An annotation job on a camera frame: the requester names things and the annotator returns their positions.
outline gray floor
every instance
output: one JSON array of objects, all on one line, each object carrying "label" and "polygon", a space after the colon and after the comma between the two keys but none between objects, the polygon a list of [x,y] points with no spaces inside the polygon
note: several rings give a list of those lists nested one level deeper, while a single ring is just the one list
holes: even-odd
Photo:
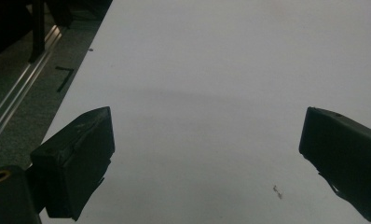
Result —
[{"label": "gray floor", "polygon": [[[29,166],[30,152],[41,144],[100,26],[86,10],[72,12],[75,20],[65,29],[41,74],[0,135],[0,166]],[[47,14],[46,29],[52,25]],[[28,64],[31,52],[32,34],[28,34],[0,55],[0,103]],[[69,70],[74,72],[65,81]]]}]

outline dirt speck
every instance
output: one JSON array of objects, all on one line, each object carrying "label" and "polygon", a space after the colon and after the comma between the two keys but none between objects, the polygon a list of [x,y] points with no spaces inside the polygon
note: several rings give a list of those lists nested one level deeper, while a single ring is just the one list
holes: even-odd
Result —
[{"label": "dirt speck", "polygon": [[283,194],[279,192],[279,189],[276,185],[273,186],[273,191],[276,192],[280,200],[283,198]]}]

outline black object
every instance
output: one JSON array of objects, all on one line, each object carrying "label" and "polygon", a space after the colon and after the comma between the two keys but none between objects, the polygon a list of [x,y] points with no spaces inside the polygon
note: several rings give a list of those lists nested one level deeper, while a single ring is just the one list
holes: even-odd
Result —
[{"label": "black object", "polygon": [[0,0],[0,52],[32,30],[32,16],[19,0]]},{"label": "black object", "polygon": [[337,196],[371,221],[370,129],[338,113],[310,107],[299,151]]},{"label": "black object", "polygon": [[[30,0],[33,4],[33,51],[29,59],[33,63],[45,50],[44,0]],[[58,26],[70,26],[73,17],[65,0],[46,0],[51,15]]]},{"label": "black object", "polygon": [[81,115],[31,153],[26,172],[0,168],[0,223],[40,223],[44,207],[50,217],[77,220],[114,151],[110,108]]}]

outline black plastic block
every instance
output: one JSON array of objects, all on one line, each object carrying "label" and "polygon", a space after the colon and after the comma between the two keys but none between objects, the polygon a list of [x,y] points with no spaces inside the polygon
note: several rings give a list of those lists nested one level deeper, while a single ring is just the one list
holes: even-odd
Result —
[{"label": "black plastic block", "polygon": [[338,113],[310,107],[299,151],[337,196],[371,221],[371,129]]},{"label": "black plastic block", "polygon": [[48,215],[77,220],[114,151],[109,107],[79,116],[33,151],[34,171],[47,188]]},{"label": "black plastic block", "polygon": [[26,175],[18,166],[0,168],[0,223],[40,223]]}]

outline metal strip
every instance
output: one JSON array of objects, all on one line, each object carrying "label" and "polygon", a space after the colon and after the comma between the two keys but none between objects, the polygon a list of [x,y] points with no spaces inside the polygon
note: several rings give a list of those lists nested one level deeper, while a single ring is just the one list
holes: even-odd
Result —
[{"label": "metal strip", "polygon": [[61,28],[60,30],[56,25],[51,28],[46,36],[46,50],[34,63],[29,63],[25,67],[21,76],[7,93],[5,99],[0,103],[0,134],[40,75],[65,30],[65,28]]}]

